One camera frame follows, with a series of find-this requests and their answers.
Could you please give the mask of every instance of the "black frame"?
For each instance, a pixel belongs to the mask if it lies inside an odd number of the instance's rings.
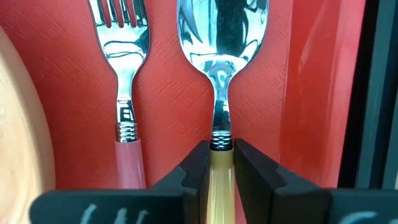
[[[358,50],[339,187],[394,189],[391,138],[398,87],[398,4],[368,0]]]

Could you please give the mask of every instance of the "white lettering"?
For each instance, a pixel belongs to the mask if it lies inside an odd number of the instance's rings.
[[[88,208],[86,208],[86,210],[83,212],[80,224],[91,224],[90,219],[96,208],[97,206],[95,204],[91,204],[90,206],[88,206]],[[146,215],[149,215],[149,212],[147,210],[140,211],[138,214],[138,218],[136,220],[136,224],[143,224]],[[126,221],[127,221],[127,209],[121,208],[118,210],[118,213],[116,214],[116,218],[113,223],[126,224]]]
[[[84,212],[83,216],[81,217],[80,224],[89,224],[91,214],[97,208],[95,204],[91,204]]]

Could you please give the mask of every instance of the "fork tines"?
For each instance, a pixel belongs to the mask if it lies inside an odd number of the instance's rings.
[[[122,22],[125,24],[131,25],[131,18],[134,16],[130,16],[129,6],[127,4],[127,0],[106,0],[107,10],[109,11],[111,26],[112,24],[118,24],[119,18],[118,13],[116,11],[116,2],[119,3],[119,7],[122,12]],[[106,18],[104,13],[104,7],[102,4],[102,0],[88,0],[88,3],[91,8],[91,12],[93,13],[93,17],[97,26],[102,26],[106,24]],[[137,26],[147,25],[146,18],[146,10],[144,6],[144,0],[133,0],[133,11],[135,14]]]

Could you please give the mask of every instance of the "spoon bowl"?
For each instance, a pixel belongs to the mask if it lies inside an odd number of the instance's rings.
[[[266,33],[268,7],[268,0],[178,0],[182,50],[214,87],[213,150],[232,147],[229,83],[258,53]]]

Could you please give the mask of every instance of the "metal ferrule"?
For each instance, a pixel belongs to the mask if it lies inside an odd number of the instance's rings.
[[[230,131],[213,131],[210,139],[210,149],[214,151],[228,151],[233,148]]]
[[[116,125],[117,142],[134,142],[138,139],[137,123],[122,122]]]

